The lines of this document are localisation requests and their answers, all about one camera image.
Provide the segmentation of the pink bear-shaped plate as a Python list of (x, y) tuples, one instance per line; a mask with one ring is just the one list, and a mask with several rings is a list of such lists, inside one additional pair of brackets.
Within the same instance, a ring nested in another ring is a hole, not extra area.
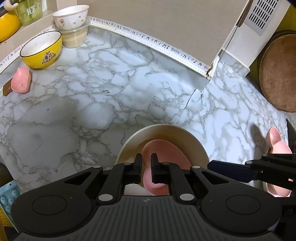
[[(288, 145), (282, 140), (280, 131), (272, 126), (266, 135), (265, 142), (268, 145), (267, 155), (272, 156), (273, 158), (279, 159), (284, 154), (292, 154), (291, 149)], [(263, 188), (266, 192), (273, 195), (274, 197), (290, 197), (291, 190), (269, 184), (266, 182), (263, 183)]]

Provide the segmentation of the yellow ceramic bowl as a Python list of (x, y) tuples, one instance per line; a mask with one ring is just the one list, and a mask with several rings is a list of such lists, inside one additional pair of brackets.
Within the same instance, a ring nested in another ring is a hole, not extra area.
[(49, 31), (27, 42), (20, 51), (20, 57), (31, 69), (45, 69), (56, 61), (61, 50), (61, 32)]

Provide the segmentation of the brown wooden block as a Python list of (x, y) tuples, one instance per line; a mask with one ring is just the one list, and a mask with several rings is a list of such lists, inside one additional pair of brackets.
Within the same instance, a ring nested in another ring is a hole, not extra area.
[(10, 80), (8, 80), (2, 87), (2, 94), (3, 96), (8, 96), (13, 90), (11, 88), (11, 81), (12, 78)]

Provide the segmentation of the beige plastic container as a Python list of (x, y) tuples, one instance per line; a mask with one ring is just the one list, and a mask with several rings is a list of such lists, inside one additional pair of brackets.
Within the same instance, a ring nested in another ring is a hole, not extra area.
[(91, 21), (86, 20), (85, 23), (74, 30), (61, 31), (62, 43), (66, 48), (76, 48), (86, 42), (88, 27)]

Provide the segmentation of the yellow mug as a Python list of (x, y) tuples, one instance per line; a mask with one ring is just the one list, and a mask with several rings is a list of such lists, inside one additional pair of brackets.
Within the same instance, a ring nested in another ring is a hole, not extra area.
[(20, 20), (14, 10), (5, 11), (0, 17), (0, 41), (4, 42), (20, 27)]

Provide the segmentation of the blue ice tray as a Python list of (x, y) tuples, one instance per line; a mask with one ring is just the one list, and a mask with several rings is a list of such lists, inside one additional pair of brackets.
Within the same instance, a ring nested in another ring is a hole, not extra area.
[(1, 208), (3, 209), (6, 217), (16, 229), (13, 219), (11, 217), (11, 207), (13, 202), (22, 195), (19, 186), (13, 180), (0, 188)]

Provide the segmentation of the cream round bowl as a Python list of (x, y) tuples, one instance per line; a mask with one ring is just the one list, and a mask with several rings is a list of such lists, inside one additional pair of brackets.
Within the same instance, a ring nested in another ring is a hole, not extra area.
[(169, 195), (165, 184), (153, 184), (151, 155), (157, 154), (159, 162), (178, 164), (181, 169), (191, 166), (207, 167), (208, 155), (202, 144), (187, 130), (168, 124), (147, 126), (134, 133), (119, 152), (117, 163), (134, 162), (135, 156), (142, 155), (142, 180), (140, 184), (125, 186), (125, 195), (155, 196)]

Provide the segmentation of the round wooden cutting board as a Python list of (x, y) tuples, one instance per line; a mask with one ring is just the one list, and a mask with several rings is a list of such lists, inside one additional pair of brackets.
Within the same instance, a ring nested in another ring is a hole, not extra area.
[(258, 57), (259, 86), (278, 110), (295, 112), (295, 31), (276, 32)]

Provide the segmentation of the yellow plastic basket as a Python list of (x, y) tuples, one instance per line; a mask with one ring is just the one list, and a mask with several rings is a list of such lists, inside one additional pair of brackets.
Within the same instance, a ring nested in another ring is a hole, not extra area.
[(8, 237), (6, 236), (5, 227), (13, 227), (3, 209), (0, 209), (0, 237), (3, 241), (8, 241)]

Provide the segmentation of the white floral bowl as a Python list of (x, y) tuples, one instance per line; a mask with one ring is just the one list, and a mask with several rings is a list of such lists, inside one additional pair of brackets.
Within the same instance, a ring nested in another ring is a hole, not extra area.
[(76, 5), (53, 13), (55, 24), (60, 30), (68, 31), (81, 27), (87, 18), (89, 5)]

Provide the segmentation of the green water jug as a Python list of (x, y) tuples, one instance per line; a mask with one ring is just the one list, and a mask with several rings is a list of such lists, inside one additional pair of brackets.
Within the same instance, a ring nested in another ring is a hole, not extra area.
[(22, 26), (27, 26), (43, 15), (41, 0), (4, 1), (4, 9), (15, 11)]

